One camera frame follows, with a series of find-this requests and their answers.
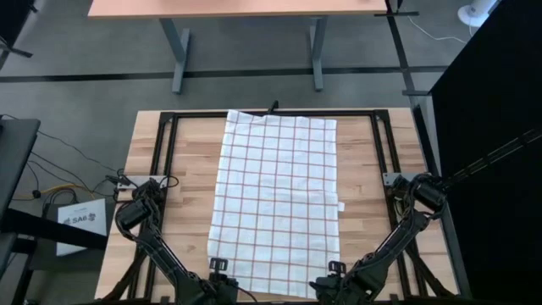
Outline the white towel with red checks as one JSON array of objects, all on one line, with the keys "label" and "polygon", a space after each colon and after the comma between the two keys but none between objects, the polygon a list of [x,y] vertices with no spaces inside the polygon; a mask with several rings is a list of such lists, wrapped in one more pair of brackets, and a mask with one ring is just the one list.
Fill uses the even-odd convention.
[{"label": "white towel with red checks", "polygon": [[228,112],[207,256],[241,288],[315,298],[340,257],[336,136],[334,119]]}]

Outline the white paper sign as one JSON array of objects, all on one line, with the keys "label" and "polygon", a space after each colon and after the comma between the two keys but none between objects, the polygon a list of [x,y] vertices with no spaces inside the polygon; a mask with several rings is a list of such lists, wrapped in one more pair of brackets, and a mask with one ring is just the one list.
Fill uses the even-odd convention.
[{"label": "white paper sign", "polygon": [[105,199],[62,206],[58,209],[58,222],[105,236],[107,234]]}]

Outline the tall black partition panel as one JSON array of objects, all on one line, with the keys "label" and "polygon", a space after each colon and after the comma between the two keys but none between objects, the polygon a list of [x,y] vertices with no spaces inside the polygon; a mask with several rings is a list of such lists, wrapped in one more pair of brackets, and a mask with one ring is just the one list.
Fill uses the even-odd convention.
[{"label": "tall black partition panel", "polygon": [[[431,95],[445,178],[542,128],[542,0],[501,0]],[[448,200],[473,296],[542,305],[542,138]]]}]

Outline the black side desk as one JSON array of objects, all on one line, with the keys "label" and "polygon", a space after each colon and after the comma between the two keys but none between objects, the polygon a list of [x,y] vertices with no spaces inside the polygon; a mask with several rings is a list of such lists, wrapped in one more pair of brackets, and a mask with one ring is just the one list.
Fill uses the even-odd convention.
[{"label": "black side desk", "polygon": [[9,206],[36,142],[40,124],[38,119],[5,119],[0,114],[0,277],[10,256],[16,253],[27,256],[11,305],[22,305],[25,300],[33,275],[30,262],[39,239],[100,250],[107,244],[106,236]]}]

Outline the wooden desk with grey legs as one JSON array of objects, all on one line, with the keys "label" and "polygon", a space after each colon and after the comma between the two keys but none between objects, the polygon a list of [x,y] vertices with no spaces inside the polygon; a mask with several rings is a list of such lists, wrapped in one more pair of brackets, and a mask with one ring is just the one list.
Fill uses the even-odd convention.
[{"label": "wooden desk with grey legs", "polygon": [[92,0],[91,19],[157,19],[174,55],[172,93],[179,94],[187,63],[190,30],[178,30],[175,19],[212,17],[311,16],[310,59],[314,89],[324,88],[322,50],[328,17],[380,14],[385,0]]}]

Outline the white fan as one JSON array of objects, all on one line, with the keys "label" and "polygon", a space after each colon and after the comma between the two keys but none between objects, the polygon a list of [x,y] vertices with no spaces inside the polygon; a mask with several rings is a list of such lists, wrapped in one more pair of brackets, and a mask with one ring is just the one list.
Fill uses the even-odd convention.
[{"label": "white fan", "polygon": [[467,26],[480,27],[489,17],[491,9],[498,0],[472,0],[457,11],[458,19]]}]

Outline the black stand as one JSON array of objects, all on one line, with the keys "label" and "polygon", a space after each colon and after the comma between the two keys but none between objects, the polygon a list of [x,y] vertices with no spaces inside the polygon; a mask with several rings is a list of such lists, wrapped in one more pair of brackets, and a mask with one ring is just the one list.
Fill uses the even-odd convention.
[{"label": "black stand", "polygon": [[31,13],[37,14],[36,0],[0,0],[0,49],[25,58],[32,53],[15,48],[20,32]]}]

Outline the black aluminium table frame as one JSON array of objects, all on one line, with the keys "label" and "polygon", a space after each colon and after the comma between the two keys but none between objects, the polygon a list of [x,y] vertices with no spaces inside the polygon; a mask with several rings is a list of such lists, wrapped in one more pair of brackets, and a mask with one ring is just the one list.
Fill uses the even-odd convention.
[{"label": "black aluminium table frame", "polygon": [[[390,232],[384,172],[424,171],[409,108],[331,110],[338,123],[340,258],[353,264]],[[209,273],[207,236],[211,225],[225,111],[140,111],[125,164],[129,175],[162,174],[174,184],[167,195],[165,241],[181,262],[201,277]]]}]

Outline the black partition base rail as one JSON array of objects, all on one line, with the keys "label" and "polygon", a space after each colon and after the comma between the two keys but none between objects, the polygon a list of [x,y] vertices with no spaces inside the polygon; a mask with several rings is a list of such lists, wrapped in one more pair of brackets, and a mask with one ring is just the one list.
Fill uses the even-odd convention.
[{"label": "black partition base rail", "polygon": [[410,71],[410,66],[407,62],[406,52],[403,47],[399,28],[395,21],[394,12],[392,10],[390,0],[384,0],[384,3],[386,7],[385,18],[387,19],[389,27],[390,27],[390,32],[391,32],[393,42],[395,45],[395,51],[399,60],[399,66],[401,68],[401,74],[402,74],[402,78],[403,78],[406,90],[408,92],[414,92],[416,90],[416,87],[414,85],[414,81],[413,81],[412,74]]}]

